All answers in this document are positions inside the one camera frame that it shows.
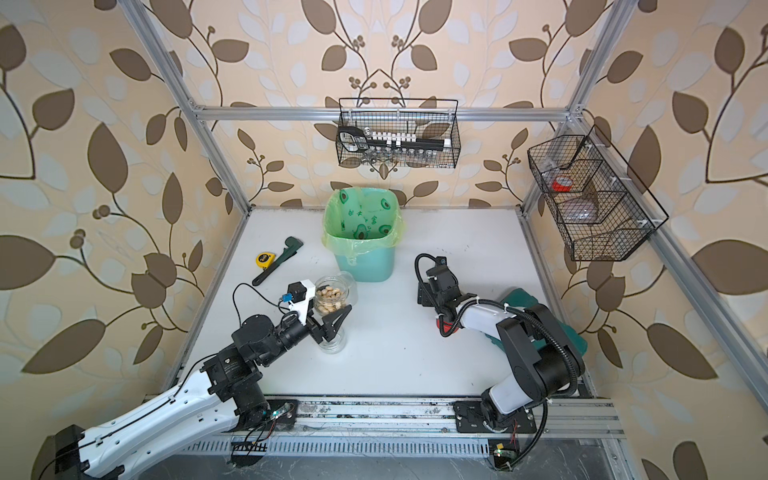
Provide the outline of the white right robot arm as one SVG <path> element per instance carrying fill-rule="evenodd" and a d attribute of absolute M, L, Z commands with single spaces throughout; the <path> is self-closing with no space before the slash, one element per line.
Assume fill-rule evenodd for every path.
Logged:
<path fill-rule="evenodd" d="M 478 331 L 501 343 L 511 373 L 480 397 L 480 415 L 491 431 L 504 431 L 515 414 L 577 392 L 585 371 L 583 354 L 548 307 L 481 298 L 461 291 L 445 257 L 420 253 L 414 259 L 418 303 L 436 313 L 440 335 Z"/>

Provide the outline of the clear peanut jar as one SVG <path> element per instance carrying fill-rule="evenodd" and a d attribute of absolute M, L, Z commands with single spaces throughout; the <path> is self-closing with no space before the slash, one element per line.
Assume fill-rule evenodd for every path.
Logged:
<path fill-rule="evenodd" d="M 358 289 L 357 289 L 357 282 L 354 279 L 354 276 L 346 271 L 340 271 L 339 272 L 339 278 L 343 280 L 347 296 L 346 296 L 346 303 L 349 305 L 355 305 L 358 300 Z"/>

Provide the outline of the red jar lid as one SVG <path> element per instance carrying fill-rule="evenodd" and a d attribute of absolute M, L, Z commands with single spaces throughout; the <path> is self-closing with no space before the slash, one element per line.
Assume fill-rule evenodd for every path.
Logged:
<path fill-rule="evenodd" d="M 442 337 L 447 338 L 455 333 L 457 326 L 455 322 L 445 321 L 442 317 L 436 319 L 436 325 Z"/>

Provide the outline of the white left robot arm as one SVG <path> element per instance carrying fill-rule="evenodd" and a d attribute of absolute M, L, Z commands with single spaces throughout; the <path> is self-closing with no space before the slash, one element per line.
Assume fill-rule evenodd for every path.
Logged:
<path fill-rule="evenodd" d="M 306 338 L 335 339 L 351 306 L 321 320 L 287 313 L 279 324 L 252 315 L 232 342 L 203 358 L 179 385 L 102 425 L 71 425 L 47 437 L 34 479 L 133 479 L 214 434 L 271 427 L 282 416 L 259 382 L 262 368 Z"/>

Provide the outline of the beige lid jar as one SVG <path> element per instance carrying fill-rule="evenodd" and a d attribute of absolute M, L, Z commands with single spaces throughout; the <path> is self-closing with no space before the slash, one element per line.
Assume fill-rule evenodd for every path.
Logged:
<path fill-rule="evenodd" d="M 346 346 L 346 336 L 343 331 L 340 331 L 332 340 L 323 340 L 319 344 L 319 348 L 322 352 L 333 355 L 340 353 Z"/>
<path fill-rule="evenodd" d="M 314 310 L 321 316 L 349 305 L 346 303 L 347 291 L 342 279 L 337 275 L 328 275 L 316 282 Z"/>

